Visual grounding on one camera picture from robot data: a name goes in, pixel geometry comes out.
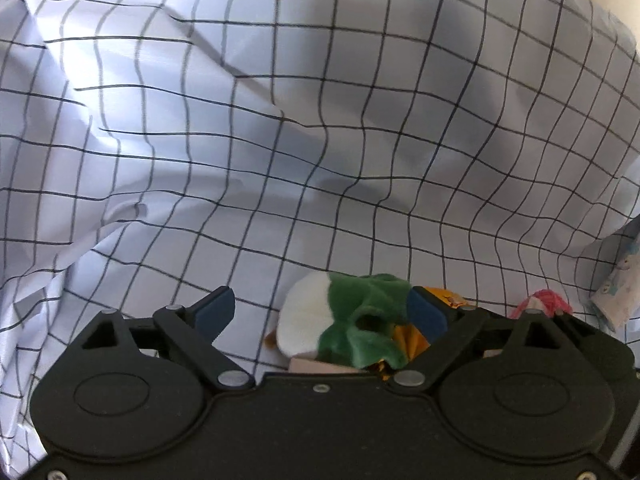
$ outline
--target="cartoon print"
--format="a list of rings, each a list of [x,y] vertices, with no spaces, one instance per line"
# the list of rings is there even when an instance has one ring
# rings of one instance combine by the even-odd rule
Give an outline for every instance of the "cartoon print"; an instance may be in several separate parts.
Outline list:
[[[615,296],[620,288],[620,277],[618,273],[615,272],[611,276],[609,276],[604,283],[602,284],[602,293],[609,294],[610,296]]]
[[[616,268],[620,270],[629,270],[633,265],[634,260],[638,257],[639,252],[640,244],[636,241],[631,242],[629,247],[626,248],[625,257],[618,262]]]

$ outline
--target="pink plush toy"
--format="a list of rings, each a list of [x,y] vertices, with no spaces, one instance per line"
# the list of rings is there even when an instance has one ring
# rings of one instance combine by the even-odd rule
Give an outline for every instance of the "pink plush toy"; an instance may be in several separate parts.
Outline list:
[[[567,314],[573,314],[574,310],[571,308],[565,300],[559,294],[556,294],[552,290],[539,290],[534,292],[526,300],[518,305],[509,317],[511,319],[518,319],[527,308],[535,308],[544,312],[547,317],[553,317],[556,310],[562,310]]]

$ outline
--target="grid patterned fabric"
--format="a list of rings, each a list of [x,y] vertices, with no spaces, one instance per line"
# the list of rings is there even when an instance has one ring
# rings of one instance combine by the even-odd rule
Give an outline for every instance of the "grid patterned fabric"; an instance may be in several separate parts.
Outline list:
[[[2,460],[42,456],[31,392],[105,306],[229,284],[216,345],[258,376],[312,269],[599,324],[639,124],[635,41],[589,0],[0,0]]]

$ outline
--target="green and white plush toy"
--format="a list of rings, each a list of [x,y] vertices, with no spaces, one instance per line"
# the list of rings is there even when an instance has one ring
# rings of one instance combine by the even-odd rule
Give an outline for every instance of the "green and white plush toy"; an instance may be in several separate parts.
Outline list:
[[[385,360],[404,367],[407,356],[393,341],[408,323],[411,285],[391,274],[348,276],[312,272],[293,286],[280,311],[276,338],[287,357],[366,368]]]

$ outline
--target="green plush fabric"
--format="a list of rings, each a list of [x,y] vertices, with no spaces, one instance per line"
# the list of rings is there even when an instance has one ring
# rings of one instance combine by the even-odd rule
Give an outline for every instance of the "green plush fabric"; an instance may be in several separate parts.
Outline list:
[[[407,324],[411,284],[391,274],[349,276],[329,273],[329,308],[334,323],[320,336],[318,360],[366,368],[385,360],[402,368],[407,357],[392,340],[396,324]]]

